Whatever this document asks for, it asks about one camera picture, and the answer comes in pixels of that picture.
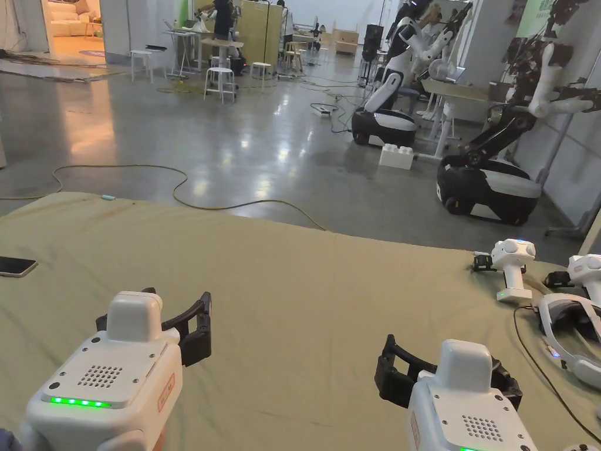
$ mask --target green led light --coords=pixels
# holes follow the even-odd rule
[[[68,404],[68,405],[79,405],[83,407],[102,407],[102,408],[110,408],[112,404],[102,401],[89,400],[89,399],[64,399],[61,397],[53,397],[50,399],[50,402],[55,404]]]

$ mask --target black speaker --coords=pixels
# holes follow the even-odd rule
[[[380,50],[382,44],[382,35],[384,27],[380,25],[367,25],[365,30],[365,38],[363,39],[363,59],[373,61]]]

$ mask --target doorway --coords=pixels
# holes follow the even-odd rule
[[[105,63],[100,0],[40,0],[47,12],[48,42],[53,58]]]

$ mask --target smartphone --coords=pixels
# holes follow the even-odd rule
[[[35,260],[0,257],[0,275],[4,277],[23,277],[37,266]]]

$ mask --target polished gray floor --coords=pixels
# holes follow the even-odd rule
[[[306,210],[333,232],[417,245],[486,251],[499,239],[532,240],[538,259],[567,263],[578,243],[544,238],[563,224],[543,199],[521,228],[448,214],[435,194],[436,166],[415,163],[411,171],[379,168],[380,151],[360,147],[337,120],[312,114],[311,102],[334,103],[330,94],[356,96],[337,102],[345,122],[364,97],[356,80],[358,60],[322,55],[304,81],[239,80],[240,95],[221,105],[215,95],[157,91],[140,79],[117,75],[90,84],[62,83],[0,74],[0,130],[8,167],[0,171],[0,196],[27,197],[57,189],[52,171],[68,164],[160,164],[188,173],[178,190],[186,201],[227,206],[277,198]],[[477,127],[460,127],[464,139]],[[433,153],[428,145],[419,150]],[[171,196],[181,175],[154,168],[66,169],[65,190],[176,203]],[[26,201],[0,201],[6,214]],[[230,214],[311,227],[297,211],[262,204]]]

